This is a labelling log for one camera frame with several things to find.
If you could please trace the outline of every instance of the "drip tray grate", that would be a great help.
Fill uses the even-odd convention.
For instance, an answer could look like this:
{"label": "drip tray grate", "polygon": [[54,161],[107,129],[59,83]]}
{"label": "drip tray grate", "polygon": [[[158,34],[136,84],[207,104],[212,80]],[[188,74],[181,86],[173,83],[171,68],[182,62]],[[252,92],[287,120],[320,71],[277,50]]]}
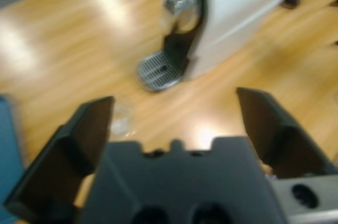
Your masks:
{"label": "drip tray grate", "polygon": [[170,63],[163,50],[141,61],[138,66],[138,76],[152,91],[170,88],[182,79],[182,74]]}

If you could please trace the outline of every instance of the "screw hole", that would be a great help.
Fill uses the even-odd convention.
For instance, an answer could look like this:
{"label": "screw hole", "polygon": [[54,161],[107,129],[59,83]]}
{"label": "screw hole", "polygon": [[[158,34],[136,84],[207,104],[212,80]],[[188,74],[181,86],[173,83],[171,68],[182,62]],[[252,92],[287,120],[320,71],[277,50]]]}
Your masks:
{"label": "screw hole", "polygon": [[319,205],[316,194],[307,186],[297,184],[292,187],[292,194],[298,202],[307,208],[316,208]]}
{"label": "screw hole", "polygon": [[162,66],[162,67],[161,67],[161,72],[165,72],[166,70],[168,70],[168,67],[167,67],[167,66]]}
{"label": "screw hole", "polygon": [[193,157],[203,157],[204,156],[204,152],[194,151],[194,152],[191,152],[190,155],[193,156]]}
{"label": "screw hole", "polygon": [[159,158],[161,157],[162,155],[164,155],[164,151],[162,149],[156,149],[150,153],[145,153],[143,154],[145,157],[147,158],[152,158],[152,159],[155,159],[155,158]]}
{"label": "screw hole", "polygon": [[139,212],[132,224],[169,224],[167,214],[159,207],[147,207]]}
{"label": "screw hole", "polygon": [[204,203],[198,207],[193,217],[193,224],[230,224],[227,213],[217,204]]}

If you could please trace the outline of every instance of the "wooden table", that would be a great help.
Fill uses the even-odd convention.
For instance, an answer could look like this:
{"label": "wooden table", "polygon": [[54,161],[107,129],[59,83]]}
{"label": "wooden table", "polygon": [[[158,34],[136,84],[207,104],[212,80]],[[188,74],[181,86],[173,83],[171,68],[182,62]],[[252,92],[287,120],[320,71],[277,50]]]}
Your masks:
{"label": "wooden table", "polygon": [[237,86],[276,99],[333,159],[338,153],[338,8],[303,0],[277,8],[239,52],[212,72],[151,93],[139,60],[161,47],[161,0],[23,0],[0,11],[0,91],[13,96],[27,158],[81,104],[114,95],[131,110],[128,139],[145,150],[208,148],[245,133]]}

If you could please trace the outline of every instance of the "blue cloth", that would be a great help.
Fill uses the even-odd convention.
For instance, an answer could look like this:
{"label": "blue cloth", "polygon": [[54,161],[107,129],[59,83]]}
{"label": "blue cloth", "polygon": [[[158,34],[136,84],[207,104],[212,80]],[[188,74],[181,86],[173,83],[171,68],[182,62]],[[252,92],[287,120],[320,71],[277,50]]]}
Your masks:
{"label": "blue cloth", "polygon": [[6,98],[0,96],[0,224],[17,220],[5,210],[3,202],[23,172],[11,107]]}

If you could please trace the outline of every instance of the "white coffee machine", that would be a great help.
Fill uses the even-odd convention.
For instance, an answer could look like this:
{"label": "white coffee machine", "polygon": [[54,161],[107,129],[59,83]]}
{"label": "white coffee machine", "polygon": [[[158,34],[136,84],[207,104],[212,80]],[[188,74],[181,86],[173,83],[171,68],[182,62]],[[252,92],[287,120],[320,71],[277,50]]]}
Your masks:
{"label": "white coffee machine", "polygon": [[163,48],[141,61],[139,78],[160,91],[210,71],[244,46],[281,1],[163,0]]}

